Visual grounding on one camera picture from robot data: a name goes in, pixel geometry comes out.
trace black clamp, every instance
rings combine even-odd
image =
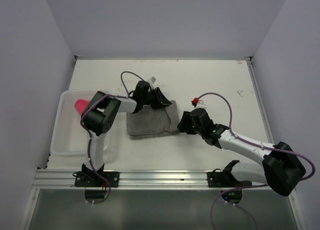
[[[232,168],[239,163],[239,160],[232,160],[222,171],[215,169],[207,172],[206,177],[209,188],[236,188],[252,186],[251,181],[237,181],[231,174]]]
[[[97,173],[104,177],[110,183],[111,188],[117,188],[119,185],[120,172],[104,171],[104,165],[97,170]],[[98,188],[105,187],[103,180],[99,178],[91,169],[82,164],[81,171],[73,173],[75,177],[74,186],[79,188]]]
[[[132,99],[136,101],[134,114],[139,112],[144,105],[150,105],[152,109],[162,109],[170,106],[172,103],[163,95],[159,87],[150,89],[150,83],[147,81],[139,81],[135,87]]]
[[[229,129],[225,125],[214,124],[204,108],[196,108],[191,112],[184,111],[177,128],[180,133],[198,134],[207,144],[220,149],[218,140],[221,138],[221,134]]]

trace white table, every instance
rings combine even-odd
[[[108,89],[126,95],[121,84],[123,71],[137,73],[145,80],[154,76],[169,100],[176,100],[179,116],[191,111],[191,100],[206,92],[225,96],[233,109],[233,129],[245,136],[267,142],[246,61],[236,60],[78,60],[70,90]],[[129,90],[138,78],[124,75]],[[228,125],[229,111],[216,96],[203,98],[215,123]],[[230,161],[251,161],[237,153],[207,145],[198,135],[131,140],[127,135],[126,114],[118,113],[110,132],[110,147],[104,152],[104,169],[109,170],[213,170]],[[48,169],[80,169],[85,156],[51,155]]]

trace gray cloth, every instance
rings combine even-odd
[[[178,108],[176,101],[158,110],[144,106],[138,113],[126,114],[126,129],[132,139],[153,138],[179,132]]]

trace transparent bin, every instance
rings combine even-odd
[[[75,109],[78,99],[90,101],[97,91],[107,90],[68,90],[62,93],[55,117],[51,140],[51,153],[60,156],[86,155],[89,136],[80,125],[81,115]],[[104,141],[105,151],[109,145],[109,134]]]

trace purple cable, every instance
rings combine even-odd
[[[132,72],[132,71],[123,71],[123,72],[121,73],[120,79],[121,79],[122,85],[124,86],[125,92],[126,92],[127,96],[129,97],[128,88],[127,88],[127,86],[126,86],[126,84],[125,84],[125,82],[124,82],[124,79],[123,79],[123,77],[122,77],[123,74],[133,74],[133,75],[135,75],[136,77],[138,77],[139,79],[141,79],[142,81],[144,81],[144,79],[143,79],[142,77],[140,77],[138,74],[135,74],[135,73]]]
[[[228,192],[233,192],[233,191],[238,191],[238,190],[242,190],[242,189],[254,189],[254,188],[262,188],[262,187],[266,187],[268,186],[267,184],[262,184],[262,185],[254,185],[254,186],[240,186],[240,187],[235,187],[235,188],[231,188],[231,189],[228,189],[228,190],[225,190],[223,192],[221,192],[218,196],[216,196],[216,198],[213,200],[213,203],[211,204],[211,207],[210,207],[210,221],[211,221],[211,225],[213,227],[213,229],[217,229],[216,225],[215,225],[215,222],[213,220],[213,213],[214,213],[214,206],[215,204],[217,203],[217,201],[219,200],[219,198],[223,195],[223,194],[226,194]],[[254,221],[254,225],[255,225],[255,229],[259,229],[259,226],[258,226],[258,223],[257,223],[257,220],[256,218],[251,214],[251,212],[249,212],[247,209],[245,209],[243,206],[240,206],[240,205],[235,205],[235,207],[245,211],[247,214],[250,215],[250,217],[252,218],[252,220]]]
[[[106,182],[107,183],[107,186],[109,188],[109,191],[108,191],[108,194],[106,195],[106,197],[101,200],[101,201],[97,201],[97,202],[91,202],[93,204],[100,204],[100,203],[103,203],[110,195],[111,193],[111,187],[110,187],[110,182],[105,179],[103,176],[101,176],[97,170],[95,169],[93,163],[92,163],[92,160],[91,160],[91,154],[90,154],[90,149],[91,149],[91,142],[92,142],[92,134],[90,132],[90,130],[84,125],[84,119],[86,118],[86,116],[88,115],[88,113],[94,109],[99,103],[101,103],[104,99],[106,99],[107,97],[113,97],[113,98],[125,98],[124,96],[114,96],[114,95],[111,95],[111,94],[106,94],[104,95],[103,97],[101,97],[98,101],[96,101],[91,107],[89,107],[89,109],[82,115],[81,117],[81,120],[80,120],[80,124],[81,126],[88,132],[89,134],[89,142],[88,142],[88,148],[87,148],[87,155],[88,155],[88,158],[89,158],[89,163],[90,163],[90,166],[92,168],[92,171],[95,173],[95,175],[97,175],[100,179],[102,179],[102,181]]]
[[[232,127],[231,127],[231,126],[232,126],[232,119],[233,119],[232,108],[231,108],[230,103],[228,102],[228,100],[227,100],[224,96],[222,96],[222,95],[219,94],[219,93],[215,93],[215,92],[207,92],[207,93],[204,93],[204,94],[200,95],[200,96],[198,97],[198,99],[200,99],[200,98],[202,98],[202,97],[204,97],[204,96],[206,96],[206,95],[215,95],[215,96],[218,96],[218,97],[222,98],[222,99],[225,101],[225,103],[228,105],[229,112],[230,112],[229,130],[230,130],[231,134],[232,134],[235,138],[239,139],[241,142],[244,142],[244,143],[249,144],[249,145],[251,145],[251,146],[254,146],[254,147],[256,147],[256,148],[260,148],[260,147],[261,147],[260,145],[258,145],[258,144],[256,144],[256,143],[253,143],[253,142],[251,142],[251,141],[248,141],[248,140],[246,140],[246,139],[243,139],[243,138],[241,138],[241,137],[239,137],[239,136],[236,137],[236,135],[235,135],[235,133],[233,132]],[[276,152],[280,152],[280,153],[285,153],[285,154],[295,155],[295,156],[297,156],[297,157],[300,157],[300,158],[306,160],[306,161],[311,165],[311,168],[312,168],[312,169],[311,169],[311,173],[310,173],[309,175],[307,175],[307,176],[305,176],[305,177],[303,177],[303,178],[301,179],[302,181],[311,178],[311,177],[315,174],[315,172],[316,172],[316,166],[314,165],[314,163],[313,163],[309,158],[307,158],[306,156],[304,156],[304,155],[302,155],[302,154],[300,154],[300,153],[293,152],[293,151],[288,151],[288,150],[283,150],[283,149],[272,148],[272,147],[264,147],[264,149],[270,150],[270,151],[276,151]],[[266,186],[268,186],[268,185],[263,184],[263,185],[255,185],[255,186],[236,187],[236,188],[232,188],[232,189],[229,189],[229,190],[225,190],[225,191],[223,191],[221,194],[219,194],[219,195],[214,199],[214,201],[213,201],[213,203],[212,203],[212,205],[211,205],[211,208],[210,208],[210,221],[211,221],[211,224],[212,224],[213,229],[217,229],[217,228],[216,228],[216,225],[215,225],[215,223],[214,223],[214,220],[213,220],[213,210],[214,210],[214,206],[215,206],[216,202],[218,201],[218,199],[219,199],[223,194],[228,193],[228,192],[232,192],[232,191],[241,190],[241,189],[253,189],[253,188],[266,187]],[[236,205],[236,206],[237,206],[238,208],[244,210],[246,213],[248,213],[248,214],[252,217],[252,219],[253,219],[253,221],[254,221],[254,224],[255,224],[255,228],[258,229],[258,225],[257,225],[257,221],[256,221],[255,217],[254,217],[249,211],[247,211],[244,207],[242,207],[242,206],[240,206],[240,205]]]

